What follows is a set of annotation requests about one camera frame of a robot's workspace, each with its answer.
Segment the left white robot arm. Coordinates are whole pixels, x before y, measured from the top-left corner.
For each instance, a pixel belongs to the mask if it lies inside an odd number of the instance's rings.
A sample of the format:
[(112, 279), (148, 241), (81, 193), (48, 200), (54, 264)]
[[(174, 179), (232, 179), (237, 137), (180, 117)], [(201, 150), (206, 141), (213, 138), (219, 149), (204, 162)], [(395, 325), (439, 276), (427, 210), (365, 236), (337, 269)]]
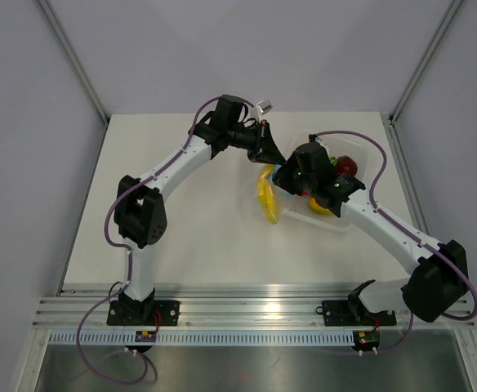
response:
[(209, 163), (229, 146), (244, 149), (254, 163), (283, 162), (270, 126), (264, 119), (267, 102), (250, 106), (221, 102), (205, 116), (196, 114), (181, 147), (142, 177), (124, 176), (108, 216), (122, 238), (127, 254), (126, 278), (118, 303), (136, 325), (154, 314), (154, 246), (165, 234), (165, 203), (172, 192), (195, 170)]

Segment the yellow banana bunch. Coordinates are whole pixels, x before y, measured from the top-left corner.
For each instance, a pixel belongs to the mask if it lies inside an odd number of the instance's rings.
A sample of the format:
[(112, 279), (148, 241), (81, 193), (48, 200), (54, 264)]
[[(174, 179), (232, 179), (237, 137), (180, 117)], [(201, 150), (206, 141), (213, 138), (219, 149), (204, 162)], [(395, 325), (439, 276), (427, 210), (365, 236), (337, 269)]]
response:
[(256, 192), (261, 210), (269, 223), (276, 225), (280, 219), (280, 210), (277, 195), (270, 182), (270, 176), (275, 165), (265, 165), (257, 178)]

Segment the clear zip top bag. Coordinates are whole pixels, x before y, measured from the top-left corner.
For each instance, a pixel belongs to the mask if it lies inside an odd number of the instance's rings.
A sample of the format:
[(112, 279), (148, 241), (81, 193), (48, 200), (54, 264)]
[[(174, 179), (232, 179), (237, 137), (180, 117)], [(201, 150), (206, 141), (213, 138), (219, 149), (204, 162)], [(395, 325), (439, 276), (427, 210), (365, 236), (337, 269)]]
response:
[(262, 164), (258, 172), (240, 187), (238, 193), (240, 205), (246, 211), (272, 225), (277, 225), (297, 200), (297, 195), (274, 184), (273, 177), (279, 168), (279, 165)]

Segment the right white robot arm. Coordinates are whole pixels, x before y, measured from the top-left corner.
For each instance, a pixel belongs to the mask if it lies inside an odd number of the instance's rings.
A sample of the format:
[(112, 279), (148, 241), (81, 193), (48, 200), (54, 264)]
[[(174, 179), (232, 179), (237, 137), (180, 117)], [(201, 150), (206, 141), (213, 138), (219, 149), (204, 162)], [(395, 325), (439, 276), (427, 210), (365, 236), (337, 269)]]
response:
[(432, 323), (469, 291), (466, 251), (460, 243), (442, 243), (394, 216), (364, 183), (338, 174), (319, 143), (297, 147), (275, 172), (273, 182), (290, 194), (310, 194), (319, 206), (385, 248), (408, 274), (406, 279), (369, 280), (355, 288), (348, 296), (347, 310), (356, 323), (367, 323), (387, 310), (409, 310)]

